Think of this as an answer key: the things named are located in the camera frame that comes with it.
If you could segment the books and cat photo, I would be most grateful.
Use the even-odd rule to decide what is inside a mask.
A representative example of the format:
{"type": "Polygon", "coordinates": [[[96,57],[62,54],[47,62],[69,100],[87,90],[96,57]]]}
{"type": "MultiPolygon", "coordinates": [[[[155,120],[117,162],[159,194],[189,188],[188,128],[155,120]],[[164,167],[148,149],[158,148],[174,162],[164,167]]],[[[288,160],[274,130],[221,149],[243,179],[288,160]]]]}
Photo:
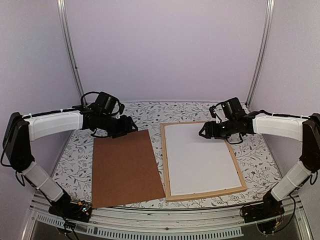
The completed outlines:
{"type": "Polygon", "coordinates": [[[170,191],[173,196],[242,186],[227,144],[199,135],[204,123],[164,127],[170,191]]]}

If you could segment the brown backing board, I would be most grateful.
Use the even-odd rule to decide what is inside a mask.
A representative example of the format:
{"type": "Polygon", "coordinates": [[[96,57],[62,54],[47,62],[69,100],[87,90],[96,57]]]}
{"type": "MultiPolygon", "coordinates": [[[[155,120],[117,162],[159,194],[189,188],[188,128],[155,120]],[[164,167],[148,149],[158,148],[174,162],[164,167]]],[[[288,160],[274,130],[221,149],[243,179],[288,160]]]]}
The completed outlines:
{"type": "Polygon", "coordinates": [[[95,138],[91,183],[95,209],[164,198],[148,130],[119,138],[95,138]]]}

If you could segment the wooden picture frame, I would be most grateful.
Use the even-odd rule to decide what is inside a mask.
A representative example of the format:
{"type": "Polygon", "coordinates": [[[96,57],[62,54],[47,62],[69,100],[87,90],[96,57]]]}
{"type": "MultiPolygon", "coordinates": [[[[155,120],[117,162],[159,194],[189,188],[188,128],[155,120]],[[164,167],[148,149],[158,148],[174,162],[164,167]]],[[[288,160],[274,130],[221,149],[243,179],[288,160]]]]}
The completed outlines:
{"type": "Polygon", "coordinates": [[[238,165],[236,156],[234,154],[234,151],[229,143],[227,143],[225,140],[223,140],[227,144],[227,148],[229,149],[229,152],[231,154],[231,157],[234,161],[237,173],[240,178],[241,186],[230,188],[230,189],[224,189],[224,190],[215,190],[210,192],[203,192],[203,193],[197,193],[197,194],[186,194],[186,195],[172,195],[171,194],[171,186],[170,186],[170,179],[169,179],[169,164],[167,160],[167,152],[166,152],[166,138],[165,138],[165,126],[166,125],[174,125],[174,124],[192,124],[192,123],[203,123],[203,121],[198,122],[175,122],[175,123],[162,123],[160,125],[161,130],[161,143],[162,143],[162,156],[163,156],[163,168],[164,168],[164,185],[165,185],[165,198],[168,202],[181,202],[181,201],[191,201],[191,200],[198,200],[198,199],[207,199],[207,198],[213,198],[213,197],[221,197],[231,194],[236,194],[240,192],[244,192],[247,190],[247,186],[244,180],[244,177],[242,175],[241,169],[238,165]]]}

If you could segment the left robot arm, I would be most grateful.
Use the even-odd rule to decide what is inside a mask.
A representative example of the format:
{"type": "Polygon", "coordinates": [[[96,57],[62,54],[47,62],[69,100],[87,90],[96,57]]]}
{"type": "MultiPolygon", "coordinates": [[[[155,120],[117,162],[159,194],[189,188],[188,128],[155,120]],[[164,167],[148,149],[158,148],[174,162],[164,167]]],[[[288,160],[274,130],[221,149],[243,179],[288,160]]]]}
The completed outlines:
{"type": "Polygon", "coordinates": [[[96,95],[89,105],[81,102],[71,108],[26,115],[14,112],[3,137],[1,158],[7,158],[8,163],[2,166],[12,168],[43,192],[63,217],[74,213],[74,205],[63,188],[36,163],[31,142],[75,130],[89,129],[93,137],[97,130],[104,130],[106,136],[113,139],[138,130],[133,119],[123,114],[125,106],[118,98],[102,91],[96,95]]]}

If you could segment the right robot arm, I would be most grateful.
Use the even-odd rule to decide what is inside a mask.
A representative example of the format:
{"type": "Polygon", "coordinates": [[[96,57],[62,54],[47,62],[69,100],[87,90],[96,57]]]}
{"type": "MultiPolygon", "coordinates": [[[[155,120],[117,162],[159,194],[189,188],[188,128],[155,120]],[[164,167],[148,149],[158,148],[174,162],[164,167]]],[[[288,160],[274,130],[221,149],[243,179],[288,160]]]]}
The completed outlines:
{"type": "Polygon", "coordinates": [[[227,140],[231,135],[265,134],[285,137],[302,142],[302,152],[298,162],[263,197],[259,206],[262,218],[269,218],[278,210],[278,203],[295,189],[299,188],[310,176],[320,169],[320,115],[297,116],[269,113],[265,110],[246,113],[239,99],[233,97],[218,103],[226,120],[218,116],[216,106],[209,111],[214,118],[207,121],[199,131],[205,139],[227,140]]]}

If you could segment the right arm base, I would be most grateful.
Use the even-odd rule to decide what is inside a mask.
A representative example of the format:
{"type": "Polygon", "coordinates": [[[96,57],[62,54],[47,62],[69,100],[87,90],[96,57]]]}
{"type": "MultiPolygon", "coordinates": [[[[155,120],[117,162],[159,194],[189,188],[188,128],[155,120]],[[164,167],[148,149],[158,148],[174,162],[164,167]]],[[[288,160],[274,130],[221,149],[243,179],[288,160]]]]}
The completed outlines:
{"type": "Polygon", "coordinates": [[[282,203],[245,204],[239,214],[245,223],[256,222],[257,229],[264,235],[274,234],[284,218],[282,203]]]}

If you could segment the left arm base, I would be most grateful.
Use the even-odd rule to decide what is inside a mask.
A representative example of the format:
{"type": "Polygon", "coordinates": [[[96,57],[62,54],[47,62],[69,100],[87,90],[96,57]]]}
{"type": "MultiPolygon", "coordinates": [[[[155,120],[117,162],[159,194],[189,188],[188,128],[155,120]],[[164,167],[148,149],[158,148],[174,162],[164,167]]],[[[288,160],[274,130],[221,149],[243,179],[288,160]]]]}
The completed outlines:
{"type": "Polygon", "coordinates": [[[77,202],[67,201],[64,203],[51,201],[48,212],[63,219],[88,223],[92,210],[92,204],[84,200],[77,202]]]}

